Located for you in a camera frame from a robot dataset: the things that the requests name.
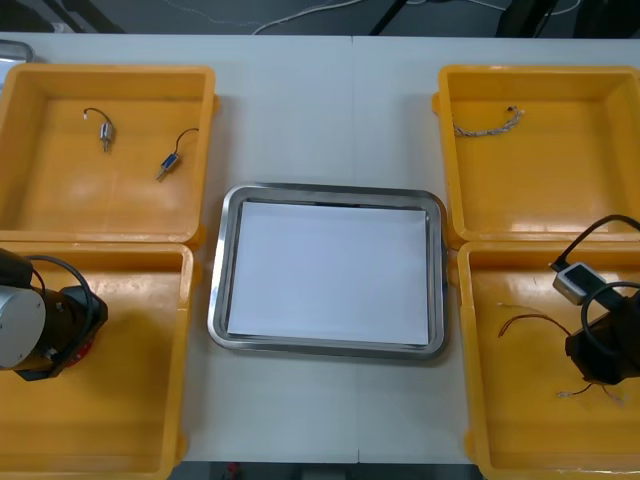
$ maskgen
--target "cable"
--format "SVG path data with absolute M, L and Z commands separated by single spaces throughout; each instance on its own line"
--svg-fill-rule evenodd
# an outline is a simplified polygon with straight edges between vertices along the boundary
M 584 392 L 586 392 L 587 390 L 589 390 L 591 387 L 593 387 L 593 383 L 590 383 L 589 385 L 587 385 L 586 387 L 584 387 L 582 390 L 578 390 L 577 392 L 558 392 L 556 394 L 556 396 L 558 398 L 569 398 L 569 397 L 575 397 L 576 395 L 581 395 Z
M 513 127 L 520 123 L 520 118 L 525 114 L 524 110 L 520 110 L 518 107 L 512 105 L 507 108 L 507 112 L 513 114 L 513 116 L 505 123 L 503 126 L 494 128 L 491 130 L 480 130 L 477 132 L 472 132 L 469 130 L 465 130 L 464 128 L 459 127 L 455 123 L 453 124 L 453 129 L 455 130 L 456 135 L 460 137 L 486 137 L 490 135 L 500 135 L 502 133 L 507 133 L 512 130 Z
M 33 274 L 40 281 L 40 286 L 42 287 L 42 293 L 40 294 L 40 296 L 42 297 L 42 300 L 46 302 L 46 299 L 44 298 L 46 288 L 44 286 L 44 280 L 42 279 L 42 275 L 40 275 L 35 268 L 33 269 Z
M 275 25 L 280 25 L 283 23 L 287 23 L 296 18 L 303 17 L 305 15 L 311 15 L 312 13 L 324 12 L 327 10 L 335 10 L 336 8 L 348 7 L 349 5 L 355 5 L 356 3 L 364 2 L 364 0 L 349 0 L 348 2 L 337 3 L 335 5 L 318 5 L 317 7 L 307 8 L 306 10 L 302 10 L 301 12 L 294 13 L 293 15 L 289 15 L 288 17 L 280 18 L 278 20 L 274 20 L 273 22 L 265 23 L 264 25 L 258 27 L 253 31 L 251 35 L 258 35 L 260 32 L 266 30 L 267 28 L 271 28 Z
M 196 8 L 186 7 L 184 5 L 180 5 L 178 3 L 172 2 L 171 0 L 162 0 L 162 1 L 167 5 L 169 5 L 170 7 L 175 8 L 176 10 L 182 10 L 183 12 L 199 15 L 203 17 L 207 22 L 213 25 L 233 25 L 235 27 L 248 27 L 250 25 L 262 25 L 260 22 L 236 22 L 233 20 L 215 20 L 211 18 L 209 15 L 207 15 L 206 13 Z
M 185 7 L 183 5 L 179 5 L 177 3 L 172 2 L 171 0 L 162 0 L 164 3 L 166 3 L 167 5 L 169 5 L 170 7 L 173 7 L 175 9 L 181 10 L 183 12 L 187 12 L 187 13 L 193 13 L 195 15 L 199 15 L 203 18 L 205 18 L 209 23 L 212 23 L 214 25 L 236 25 L 239 27 L 244 27 L 244 26 L 249 26 L 249 25 L 260 25 L 258 22 L 235 22 L 235 21 L 231 21 L 231 20 L 215 20 L 213 18 L 211 18 L 209 15 L 207 15 L 206 13 L 197 10 L 195 8 L 189 8 L 189 7 Z M 331 1 L 333 0 L 327 0 L 324 3 L 321 3 L 319 5 L 313 6 L 313 7 L 309 7 L 306 8 L 298 13 L 294 13 L 293 15 L 289 15 L 287 17 L 284 18 L 280 18 L 278 20 L 274 20 L 273 22 L 269 22 L 269 23 L 265 23 L 263 25 L 260 25 L 258 28 L 256 28 L 251 35 L 258 35 L 259 33 L 261 33 L 262 31 L 274 27 L 276 25 L 281 25 L 283 23 L 287 23 L 290 22 L 291 20 L 295 20 L 296 18 L 300 18 L 303 17 L 305 15 L 311 15 L 312 13 L 317 13 L 317 12 L 324 12 L 327 10 L 335 10 L 337 8 L 343 8 L 343 7 L 348 7 L 350 5 L 356 5 L 358 3 L 364 2 L 365 0 L 349 0 L 347 2 L 342 2 L 342 3 L 337 3 L 335 5 L 329 5 L 329 3 L 331 3 Z M 424 5 L 425 3 L 429 2 L 430 0 L 415 0 L 413 2 L 409 1 L 407 2 L 407 5 L 411 5 L 411 6 L 417 6 L 417 5 Z M 475 3 L 476 5 L 481 5 L 483 7 L 488 7 L 488 8 L 493 8 L 494 10 L 500 10 L 500 11 L 505 11 L 506 8 L 504 7 L 500 7 L 498 5 L 493 5 L 490 3 L 486 3 L 486 2 L 482 2 L 481 0 L 464 0 L 465 2 L 469 2 L 469 3 Z M 578 8 L 578 6 L 582 3 L 582 0 L 576 0 L 576 3 L 569 7 L 566 8 L 564 10 L 558 10 L 557 12 L 552 12 L 551 16 L 555 17 L 556 15 L 563 15 L 565 13 L 569 13 L 573 10 L 575 10 L 576 8 Z
M 423 3 L 427 3 L 428 0 L 417 0 L 415 3 L 409 2 L 407 3 L 407 5 L 422 5 Z M 498 5 L 493 5 L 491 3 L 487 3 L 487 2 L 483 2 L 481 0 L 464 0 L 465 2 L 469 2 L 469 3 L 475 3 L 476 5 L 481 5 L 483 7 L 487 7 L 487 8 L 493 8 L 494 10 L 500 10 L 501 12 L 504 12 L 506 10 L 505 7 L 500 7 Z M 576 0 L 576 3 L 574 3 L 572 6 L 565 8 L 564 10 L 558 10 L 557 12 L 551 12 L 551 16 L 555 17 L 556 15 L 564 15 L 565 13 L 569 13 L 574 11 L 576 8 L 578 8 L 580 6 L 580 4 L 582 3 L 582 0 Z
M 556 261 L 551 264 L 551 268 L 556 272 L 561 272 L 562 270 L 569 267 L 569 264 L 567 263 L 567 257 L 573 251 L 573 249 L 576 248 L 578 244 L 582 242 L 585 238 L 587 238 L 594 230 L 601 227 L 605 223 L 609 223 L 614 220 L 617 220 L 619 222 L 624 222 L 630 227 L 633 227 L 640 232 L 640 222 L 638 222 L 637 220 L 634 220 L 633 218 L 628 217 L 627 215 L 617 215 L 617 214 L 607 215 L 606 217 L 601 218 L 600 220 L 594 222 L 589 228 L 587 228 L 584 232 L 578 235 L 576 239 L 573 242 L 571 242 L 571 244 L 564 250 L 564 252 L 560 254 L 560 256 L 556 259 Z
M 589 305 L 591 305 L 591 302 L 593 302 L 598 295 L 600 295 L 602 292 L 605 292 L 607 290 L 610 290 L 616 287 L 629 287 L 629 288 L 635 288 L 640 290 L 640 283 L 627 282 L 627 281 L 621 280 L 618 282 L 611 282 L 611 283 L 602 285 L 600 288 L 597 288 L 596 290 L 591 292 L 589 295 L 587 295 L 587 297 L 584 300 L 584 303 L 582 304 L 582 309 L 580 310 L 580 323 L 582 323 L 582 329 L 584 330 L 584 334 L 587 336 L 587 340 L 589 340 L 589 342 L 591 342 L 591 344 L 594 347 L 596 347 L 598 350 L 600 350 L 602 353 L 604 353 L 605 355 L 609 355 L 611 357 L 620 355 L 622 352 L 620 352 L 619 350 L 613 350 L 607 347 L 593 334 L 593 332 L 591 331 L 591 327 L 589 325 L 589 317 L 587 316 L 587 314 L 589 313 Z
M 545 315 L 542 313 L 524 313 L 522 315 L 516 315 L 515 317 L 511 317 L 509 320 L 507 320 L 505 324 L 502 326 L 502 328 L 500 329 L 500 332 L 498 332 L 498 338 L 502 337 L 505 333 L 507 333 L 507 329 L 511 326 L 513 322 L 515 322 L 516 320 L 520 320 L 522 318 L 541 318 L 543 320 L 547 320 L 553 323 L 554 325 L 556 325 L 558 328 L 561 328 L 562 331 L 567 334 L 567 336 L 571 335 L 571 332 L 569 332 L 569 330 L 567 330 L 565 327 L 560 325 L 560 323 L 555 321 L 549 315 Z
M 88 112 L 88 111 L 90 111 L 90 110 L 91 110 L 91 111 L 94 111 L 94 112 L 98 112 L 100 115 L 102 115 L 102 116 L 105 118 L 105 120 L 106 120 L 107 122 L 109 122 L 111 125 L 113 125 L 113 122 L 112 122 L 112 121 L 111 121 L 111 119 L 107 116 L 107 114 L 106 114 L 106 113 L 104 113 L 102 110 L 98 110 L 97 108 L 93 108 L 93 107 L 85 108 L 85 109 L 83 110 L 83 112 L 82 112 L 82 113 L 83 113 L 83 115 L 84 115 L 84 119 L 85 119 L 85 120 L 87 119 L 87 112 Z
M 187 132 L 199 132 L 200 129 L 198 128 L 187 128 L 184 132 L 182 132 L 180 135 L 178 135 L 178 138 L 176 138 L 176 149 L 173 151 L 173 154 L 175 155 L 176 153 L 178 153 L 178 144 L 180 143 L 180 139 L 184 136 L 185 133 Z
M 546 27 L 547 23 L 549 23 L 549 19 L 551 18 L 551 13 L 553 13 L 555 8 L 558 6 L 558 2 L 559 1 L 560 0 L 555 0 L 551 4 L 551 6 L 549 7 L 549 10 L 547 10 L 547 13 L 544 15 L 544 17 L 542 17 L 542 22 L 540 22 L 540 25 L 538 25 L 538 28 L 536 29 L 535 33 L 533 34 L 533 38 L 540 37 L 540 34 L 544 30 L 544 27 Z
M 85 336 L 89 333 L 89 330 L 91 330 L 91 325 L 93 325 L 93 293 L 91 292 L 91 288 L 89 287 L 87 280 L 82 276 L 82 274 L 74 266 L 69 265 L 64 260 L 50 257 L 49 255 L 26 255 L 24 258 L 31 261 L 35 260 L 41 262 L 49 262 L 64 268 L 69 273 L 71 273 L 71 275 L 76 277 L 76 280 L 78 280 L 80 286 L 82 287 L 82 290 L 84 291 L 84 295 L 87 300 L 87 317 L 84 321 L 84 325 L 82 326 L 82 330 L 80 330 L 80 333 L 78 333 L 75 342 L 69 343 L 69 345 L 67 345 L 67 347 L 62 352 L 57 354 L 61 356 L 67 356 L 70 351 L 72 351 L 80 344 L 80 342 L 82 342 L 82 339 L 84 339 Z

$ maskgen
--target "black wire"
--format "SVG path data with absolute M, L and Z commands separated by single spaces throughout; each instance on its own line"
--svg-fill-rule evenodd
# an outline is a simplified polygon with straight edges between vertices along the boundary
M 173 151 L 174 154 L 178 153 L 178 143 L 180 142 L 180 139 L 182 138 L 182 136 L 187 133 L 187 132 L 192 132 L 192 131 L 196 131 L 199 132 L 200 129 L 199 128 L 187 128 L 184 132 L 182 132 L 180 135 L 178 135 L 178 138 L 176 138 L 176 149 Z
M 85 318 L 82 330 L 80 331 L 80 333 L 78 333 L 75 345 L 71 344 L 70 346 L 65 348 L 65 350 L 75 348 L 89 333 L 89 330 L 91 330 L 91 325 L 93 324 L 93 293 L 91 292 L 91 288 L 89 287 L 87 280 L 74 266 L 69 265 L 67 262 L 65 262 L 64 260 L 60 260 L 59 258 L 51 257 L 49 255 L 26 255 L 25 258 L 31 261 L 39 260 L 42 262 L 49 262 L 53 263 L 54 265 L 58 265 L 59 267 L 64 268 L 69 273 L 71 273 L 71 275 L 76 277 L 76 280 L 78 280 L 78 282 L 80 283 L 80 286 L 82 287 L 82 290 L 84 291 L 87 299 L 87 317 Z
M 46 288 L 44 286 L 44 280 L 42 279 L 42 275 L 40 275 L 35 268 L 33 269 L 33 274 L 40 281 L 40 286 L 42 287 L 42 293 L 40 294 L 40 296 L 42 297 L 42 300 L 45 300 L 44 295 L 45 295 Z
M 533 38 L 538 38 L 540 36 L 540 34 L 542 33 L 542 30 L 544 30 L 544 27 L 547 26 L 547 22 L 549 22 L 549 19 L 551 18 L 551 14 L 558 6 L 559 1 L 560 0 L 555 0 L 555 2 L 553 2 L 553 4 L 549 7 L 547 14 L 542 18 L 542 23 L 540 24 L 536 32 L 533 34 Z
M 590 383 L 589 385 L 587 385 L 586 387 L 584 387 L 582 390 L 578 390 L 577 392 L 570 392 L 567 396 L 569 397 L 575 397 L 576 395 L 580 395 L 584 392 L 586 392 L 587 390 L 589 390 L 591 387 L 593 387 L 593 383 Z
M 613 350 L 607 347 L 600 340 L 598 340 L 598 338 L 591 331 L 591 327 L 589 326 L 589 318 L 587 314 L 589 313 L 589 305 L 591 305 L 591 302 L 593 302 L 593 300 L 595 300 L 595 298 L 598 295 L 600 295 L 602 292 L 611 290 L 612 288 L 616 288 L 616 287 L 629 287 L 629 288 L 636 288 L 640 290 L 640 283 L 627 282 L 627 281 L 621 280 L 619 282 L 611 282 L 611 283 L 602 285 L 600 288 L 594 290 L 589 295 L 587 295 L 587 297 L 584 300 L 584 303 L 582 304 L 582 309 L 580 310 L 580 322 L 582 323 L 582 329 L 584 330 L 584 334 L 587 336 L 587 340 L 589 340 L 589 342 L 591 342 L 591 344 L 594 347 L 596 347 L 598 350 L 600 350 L 602 353 L 612 357 L 620 355 L 622 352 L 620 352 L 619 350 Z
M 631 217 L 628 217 L 627 215 L 618 215 L 618 214 L 607 215 L 606 217 L 601 218 L 600 220 L 594 222 L 589 228 L 587 228 L 584 232 L 578 235 L 576 239 L 573 242 L 571 242 L 571 245 L 569 245 L 565 249 L 565 251 L 560 254 L 560 256 L 556 259 L 556 261 L 551 264 L 551 268 L 553 268 L 556 272 L 560 272 L 565 268 L 567 268 L 569 266 L 567 265 L 567 257 L 569 256 L 571 251 L 574 248 L 576 248 L 580 242 L 582 242 L 585 238 L 587 238 L 591 234 L 591 232 L 593 232 L 595 229 L 601 227 L 605 223 L 609 223 L 614 220 L 617 220 L 619 222 L 624 222 L 630 227 L 633 227 L 640 232 L 640 222 L 638 222 L 637 220 Z
M 85 108 L 84 111 L 82 113 L 84 113 L 85 115 L 87 114 L 87 112 L 89 110 L 93 110 L 94 112 L 98 112 L 100 115 L 102 115 L 104 118 L 106 118 L 107 122 L 109 122 L 111 125 L 113 125 L 113 122 L 111 121 L 111 119 L 107 116 L 106 113 L 104 113 L 102 110 L 99 110 L 97 108 L 93 108 L 93 107 L 89 107 L 89 108 Z

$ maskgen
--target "metal tray rim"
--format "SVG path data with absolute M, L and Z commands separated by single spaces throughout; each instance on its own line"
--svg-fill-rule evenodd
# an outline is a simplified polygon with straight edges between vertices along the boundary
M 438 256 L 441 261 L 429 262 L 427 295 L 433 296 L 430 302 L 429 333 L 431 340 L 427 345 L 402 345 L 375 342 L 354 342 L 344 340 L 318 340 L 292 337 L 264 337 L 257 335 L 232 335 L 226 332 L 227 302 L 229 300 L 229 288 L 231 279 L 227 273 L 231 272 L 232 261 L 230 257 L 234 253 L 232 248 L 235 241 L 231 242 L 230 234 L 237 235 L 238 207 L 246 200 L 247 195 L 253 194 L 253 198 L 269 200 L 263 194 L 279 194 L 285 197 L 300 195 L 310 198 L 318 195 L 338 197 L 351 197 L 365 200 L 373 197 L 375 201 L 366 202 L 372 206 L 401 205 L 407 208 L 420 208 L 427 211 L 429 225 L 428 243 L 430 250 L 434 252 L 434 260 Z M 311 201 L 305 198 L 291 200 L 295 203 Z M 323 200 L 323 203 L 342 203 Z M 446 347 L 448 336 L 447 321 L 447 261 L 446 244 L 443 237 L 442 223 L 446 218 L 442 202 L 433 194 L 421 190 L 400 190 L 368 187 L 347 187 L 310 184 L 284 184 L 284 183 L 254 183 L 237 185 L 225 195 L 220 229 L 216 245 L 216 254 L 212 272 L 211 296 L 209 300 L 209 312 L 207 327 L 211 338 L 220 346 L 234 350 L 261 350 L 261 351 L 285 351 L 298 353 L 314 353 L 324 355 L 365 356 L 377 358 L 405 358 L 426 360 L 437 357 Z

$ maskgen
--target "stainless steel tray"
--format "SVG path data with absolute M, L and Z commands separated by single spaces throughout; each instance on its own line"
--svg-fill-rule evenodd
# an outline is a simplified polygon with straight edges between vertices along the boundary
M 424 211 L 427 251 L 427 291 L 424 299 L 427 302 L 425 322 L 428 343 L 412 345 L 229 333 L 236 254 L 242 205 L 245 202 Z M 442 203 L 424 191 L 298 184 L 235 187 L 227 193 L 223 205 L 209 301 L 209 333 L 217 344 L 230 349 L 378 358 L 434 358 L 443 351 L 447 338 L 447 255 L 442 228 L 445 218 Z

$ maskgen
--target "black cable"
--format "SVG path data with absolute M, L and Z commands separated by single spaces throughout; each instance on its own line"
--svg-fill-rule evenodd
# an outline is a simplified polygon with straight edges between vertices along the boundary
M 44 280 L 42 279 L 42 275 L 40 275 L 35 268 L 33 269 L 33 274 L 40 281 L 40 286 L 42 287 L 42 293 L 40 294 L 40 296 L 42 297 L 42 300 L 45 300 L 44 295 L 45 295 L 46 288 L 44 286 Z
M 85 336 L 89 333 L 89 330 L 91 330 L 91 325 L 93 325 L 93 293 L 91 292 L 91 288 L 89 287 L 87 280 L 73 265 L 69 265 L 67 262 L 65 262 L 64 260 L 60 260 L 59 258 L 51 257 L 49 255 L 26 255 L 24 258 L 31 261 L 36 260 L 58 265 L 59 267 L 64 268 L 69 273 L 71 273 L 71 275 L 76 277 L 76 280 L 78 280 L 78 282 L 80 283 L 80 286 L 82 287 L 82 290 L 84 291 L 87 299 L 87 317 L 85 318 L 82 330 L 76 338 L 75 345 L 70 344 L 67 348 L 65 348 L 65 350 L 75 348 L 80 344 L 80 342 L 82 342 Z
M 549 19 L 551 18 L 551 14 L 558 6 L 559 1 L 560 0 L 555 0 L 555 2 L 551 4 L 551 6 L 549 7 L 549 10 L 547 11 L 547 14 L 542 18 L 542 23 L 540 24 L 536 32 L 533 34 L 533 38 L 538 38 L 540 36 L 540 34 L 542 33 L 542 30 L 544 30 L 544 27 L 547 26 L 547 22 L 549 22 Z
M 180 135 L 178 135 L 178 138 L 176 138 L 176 149 L 173 151 L 174 154 L 178 153 L 178 143 L 180 143 L 180 139 L 182 138 L 182 136 L 187 133 L 187 132 L 199 132 L 200 129 L 199 128 L 187 128 L 184 132 L 182 132 Z
M 375 27 L 369 32 L 369 35 L 379 35 L 382 31 L 389 25 L 389 22 L 395 18 L 402 7 L 406 5 L 408 0 L 393 0 L 393 3 L 389 7 L 389 9 L 385 12 L 383 17 L 380 19 L 378 23 L 376 23 Z
M 556 261 L 551 264 L 551 268 L 553 268 L 556 272 L 561 272 L 562 270 L 567 268 L 569 266 L 569 264 L 567 263 L 567 257 L 569 256 L 571 251 L 574 248 L 576 248 L 580 242 L 582 242 L 585 238 L 587 238 L 594 230 L 601 227 L 605 223 L 609 223 L 614 220 L 617 220 L 619 222 L 624 222 L 630 227 L 633 227 L 640 232 L 640 222 L 638 222 L 637 220 L 634 220 L 633 218 L 628 217 L 627 215 L 618 215 L 618 214 L 607 215 L 606 217 L 601 218 L 600 220 L 594 222 L 589 228 L 587 228 L 584 232 L 578 235 L 576 239 L 573 242 L 571 242 L 571 244 L 564 250 L 564 252 L 560 254 L 560 256 L 556 259 Z
M 112 121 L 111 121 L 111 119 L 107 116 L 107 114 L 106 114 L 106 113 L 104 113 L 102 110 L 100 110 L 100 109 L 98 109 L 98 108 L 94 108 L 94 107 L 85 108 L 85 109 L 82 111 L 82 113 L 83 113 L 84 115 L 86 115 L 86 114 L 87 114 L 87 112 L 88 112 L 89 110 L 92 110 L 92 111 L 94 111 L 94 112 L 98 112 L 100 115 L 102 115 L 102 116 L 105 118 L 105 120 L 106 120 L 107 122 L 109 122 L 111 125 L 113 125 L 113 122 L 112 122 Z
M 619 282 L 611 282 L 611 283 L 602 285 L 600 288 L 594 290 L 589 295 L 587 295 L 587 297 L 584 300 L 584 303 L 582 304 L 582 309 L 580 310 L 580 323 L 582 323 L 582 329 L 584 330 L 584 334 L 587 336 L 587 340 L 589 340 L 589 342 L 591 342 L 591 344 L 594 347 L 596 347 L 598 350 L 600 350 L 602 353 L 604 353 L 605 355 L 609 355 L 611 357 L 620 355 L 622 352 L 620 352 L 619 350 L 613 350 L 607 347 L 600 340 L 598 340 L 598 338 L 591 331 L 591 327 L 589 326 L 589 317 L 587 316 L 587 314 L 589 313 L 589 305 L 591 305 L 591 302 L 593 302 L 598 295 L 600 295 L 602 292 L 605 292 L 607 290 L 610 290 L 616 287 L 629 287 L 629 288 L 636 288 L 640 290 L 640 283 L 627 282 L 627 281 L 621 280 Z

